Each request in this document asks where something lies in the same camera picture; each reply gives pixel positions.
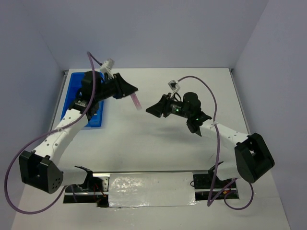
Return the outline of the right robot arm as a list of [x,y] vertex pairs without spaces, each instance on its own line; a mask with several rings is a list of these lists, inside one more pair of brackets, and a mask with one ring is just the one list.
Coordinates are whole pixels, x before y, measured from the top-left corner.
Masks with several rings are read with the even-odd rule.
[[194,92],[184,94],[182,101],[176,101],[170,94],[162,95],[156,104],[146,112],[156,117],[177,115],[185,118],[191,133],[210,138],[227,150],[227,156],[219,156],[218,167],[213,166],[209,175],[209,184],[220,187],[225,180],[242,178],[255,183],[275,166],[275,161],[263,139],[258,133],[248,135],[213,122],[209,115],[201,110],[201,102]]

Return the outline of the purple highlighter pen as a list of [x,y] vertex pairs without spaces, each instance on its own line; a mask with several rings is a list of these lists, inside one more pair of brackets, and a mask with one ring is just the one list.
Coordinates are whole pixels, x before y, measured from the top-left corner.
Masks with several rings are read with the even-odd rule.
[[137,109],[138,111],[141,110],[141,109],[142,109],[142,106],[141,106],[141,103],[140,103],[140,101],[139,101],[139,99],[138,99],[136,93],[132,93],[130,96],[131,96],[131,99],[132,99],[132,101],[133,101],[133,103],[134,103],[136,109]]

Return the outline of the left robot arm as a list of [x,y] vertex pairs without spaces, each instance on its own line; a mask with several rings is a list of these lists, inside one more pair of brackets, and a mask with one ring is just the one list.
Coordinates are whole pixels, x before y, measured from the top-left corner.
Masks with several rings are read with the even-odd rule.
[[136,91],[138,88],[127,83],[119,73],[85,72],[74,100],[53,133],[31,152],[25,150],[19,156],[22,182],[49,194],[71,184],[83,191],[91,190],[95,182],[93,172],[83,166],[60,169],[61,156],[99,110],[100,101],[110,97],[121,99]]

